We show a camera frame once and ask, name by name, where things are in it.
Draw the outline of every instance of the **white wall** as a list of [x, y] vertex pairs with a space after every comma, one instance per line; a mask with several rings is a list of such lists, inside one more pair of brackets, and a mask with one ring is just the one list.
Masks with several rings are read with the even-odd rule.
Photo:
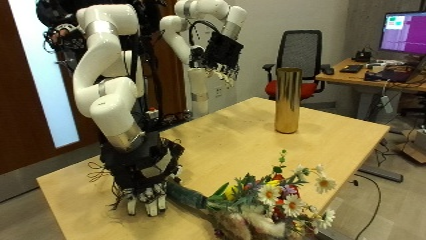
[[[266, 98], [266, 72], [264, 64], [276, 63], [282, 32], [294, 29], [318, 29], [323, 34], [322, 63], [331, 65], [347, 56], [343, 55], [345, 28], [349, 0], [228, 0], [248, 11], [238, 42], [244, 44], [240, 56], [240, 75], [236, 87], [225, 89], [224, 95], [214, 97], [214, 88], [222, 84], [217, 78], [209, 79], [210, 112], [230, 106], [252, 97]], [[216, 26], [221, 23], [208, 18]], [[205, 46], [210, 32], [204, 25], [197, 27]], [[186, 106], [190, 109], [189, 83], [186, 85]], [[326, 85], [326, 90], [304, 102], [334, 102], [335, 86]]]

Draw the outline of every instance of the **red chair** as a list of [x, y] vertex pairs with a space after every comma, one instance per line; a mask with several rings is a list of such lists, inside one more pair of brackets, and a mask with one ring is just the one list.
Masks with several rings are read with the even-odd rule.
[[[325, 82], [315, 80], [321, 71], [322, 33], [319, 30], [292, 30], [282, 34], [277, 68], [296, 67], [302, 69], [301, 100], [323, 91]], [[270, 100], [276, 99], [277, 80], [272, 79], [272, 68], [276, 64], [265, 64], [268, 85], [265, 92]]]

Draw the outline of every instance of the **gold cylinder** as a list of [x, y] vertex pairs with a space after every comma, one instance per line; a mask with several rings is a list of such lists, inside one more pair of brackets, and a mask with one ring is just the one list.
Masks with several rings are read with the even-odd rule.
[[281, 133], [294, 133], [298, 128], [302, 70], [278, 68], [277, 77], [276, 130]]

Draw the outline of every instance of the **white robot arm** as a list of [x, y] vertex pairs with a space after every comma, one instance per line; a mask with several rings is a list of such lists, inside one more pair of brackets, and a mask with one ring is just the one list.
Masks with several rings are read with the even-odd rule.
[[[229, 6], [224, 0], [180, 0], [174, 5], [174, 12], [176, 15], [161, 19], [160, 30], [181, 62], [189, 65], [193, 114], [194, 117], [201, 117], [209, 113], [206, 79], [212, 72], [230, 85], [238, 72], [237, 61], [242, 45], [236, 40], [246, 19], [246, 11], [238, 6]], [[205, 15], [222, 21], [221, 31], [200, 21]], [[194, 24], [204, 23], [214, 30], [206, 50], [193, 44], [192, 38], [188, 44], [180, 35], [186, 30], [192, 34], [194, 24], [189, 26], [189, 19], [198, 20]]]
[[[130, 114], [136, 98], [144, 94], [144, 81], [140, 63], [136, 82], [122, 77], [132, 52], [121, 51], [118, 35], [137, 33], [137, 15], [130, 5], [99, 5], [79, 10], [77, 20], [88, 45], [73, 75], [77, 108], [93, 119], [112, 145], [130, 151], [144, 135]], [[93, 85], [100, 75], [109, 79]]]
[[[128, 213], [134, 215], [138, 199], [156, 216], [166, 208], [165, 179], [180, 170], [177, 159], [184, 150], [161, 139], [157, 131], [142, 131], [146, 126], [132, 115], [136, 99], [144, 95], [142, 69], [137, 60], [133, 81], [128, 77], [132, 52], [121, 50], [118, 36], [138, 33], [137, 14], [130, 5], [95, 5], [79, 10], [77, 21], [88, 50], [73, 73], [76, 105], [108, 140], [101, 160], [120, 187], [117, 202], [125, 198]], [[105, 79], [96, 83], [100, 76]]]

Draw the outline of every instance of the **robot finger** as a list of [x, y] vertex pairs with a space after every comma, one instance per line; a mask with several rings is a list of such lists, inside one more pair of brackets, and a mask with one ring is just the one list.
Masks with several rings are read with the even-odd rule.
[[158, 210], [160, 210], [160, 212], [164, 212], [165, 209], [166, 209], [165, 194], [158, 197], [158, 199], [157, 199], [157, 204], [158, 204]]
[[154, 217], [158, 215], [158, 200], [153, 200], [145, 204], [148, 216]]
[[133, 189], [126, 188], [122, 190], [124, 198], [128, 200], [128, 214], [134, 216], [136, 214], [136, 196], [133, 194]]
[[177, 166], [177, 170], [169, 175], [169, 177], [173, 179], [173, 181], [178, 184], [182, 183], [181, 178], [178, 177], [178, 175], [182, 174], [184, 171], [184, 167], [181, 165]]
[[154, 184], [154, 193], [156, 193], [156, 195], [158, 195], [158, 196], [165, 195], [165, 187], [166, 187], [166, 183]]

